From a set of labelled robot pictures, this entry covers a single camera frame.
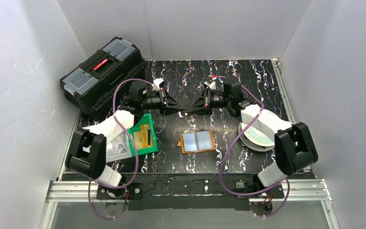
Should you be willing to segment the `orange leather card holder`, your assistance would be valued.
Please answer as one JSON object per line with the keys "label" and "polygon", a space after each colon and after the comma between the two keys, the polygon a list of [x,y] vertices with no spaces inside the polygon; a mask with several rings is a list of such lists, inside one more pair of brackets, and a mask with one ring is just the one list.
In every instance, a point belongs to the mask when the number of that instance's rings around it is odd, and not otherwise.
{"label": "orange leather card holder", "polygon": [[183,154],[209,152],[216,149],[211,130],[180,134],[177,145],[181,147]]}

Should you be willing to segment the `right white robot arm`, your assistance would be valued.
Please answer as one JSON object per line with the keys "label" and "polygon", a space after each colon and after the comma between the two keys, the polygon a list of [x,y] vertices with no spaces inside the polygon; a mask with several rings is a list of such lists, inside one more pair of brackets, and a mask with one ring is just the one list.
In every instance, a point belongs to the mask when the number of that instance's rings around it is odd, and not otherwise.
{"label": "right white robot arm", "polygon": [[221,76],[223,91],[215,87],[216,76],[204,82],[203,94],[185,111],[185,115],[211,115],[215,108],[226,108],[232,117],[239,117],[246,124],[228,147],[221,160],[219,179],[223,185],[224,164],[235,143],[253,127],[274,142],[275,161],[263,171],[253,176],[251,183],[243,188],[225,190],[230,194],[245,196],[256,195],[276,187],[288,176],[303,170],[318,161],[318,153],[310,130],[305,123],[297,124],[284,121],[266,110],[264,104],[253,96],[249,102],[244,92],[252,93],[234,76]]}

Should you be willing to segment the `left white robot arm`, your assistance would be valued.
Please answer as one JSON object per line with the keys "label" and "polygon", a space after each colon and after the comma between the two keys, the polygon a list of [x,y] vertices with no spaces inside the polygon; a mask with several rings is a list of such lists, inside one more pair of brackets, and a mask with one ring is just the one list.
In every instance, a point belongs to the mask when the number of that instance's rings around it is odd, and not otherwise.
{"label": "left white robot arm", "polygon": [[[65,159],[65,167],[73,172],[94,180],[97,184],[111,188],[128,187],[136,178],[139,168],[138,148],[128,131],[135,126],[140,112],[158,109],[163,115],[171,115],[183,110],[179,103],[171,98],[164,88],[164,79],[153,82],[131,78],[122,81],[113,94],[113,101],[121,87],[131,82],[130,92],[120,107],[112,103],[113,114],[101,123],[87,129],[74,131]],[[107,165],[107,145],[118,135],[124,134],[132,144],[135,157],[133,176],[127,183],[120,184],[122,176]]]}

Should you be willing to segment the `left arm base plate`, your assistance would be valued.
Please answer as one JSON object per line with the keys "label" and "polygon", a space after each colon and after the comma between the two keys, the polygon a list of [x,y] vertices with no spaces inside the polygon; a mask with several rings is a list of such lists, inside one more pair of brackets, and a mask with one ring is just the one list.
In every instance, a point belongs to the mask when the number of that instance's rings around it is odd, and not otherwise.
{"label": "left arm base plate", "polygon": [[110,189],[103,186],[98,186],[96,198],[99,200],[140,200],[143,197],[143,184],[131,183],[123,189]]}

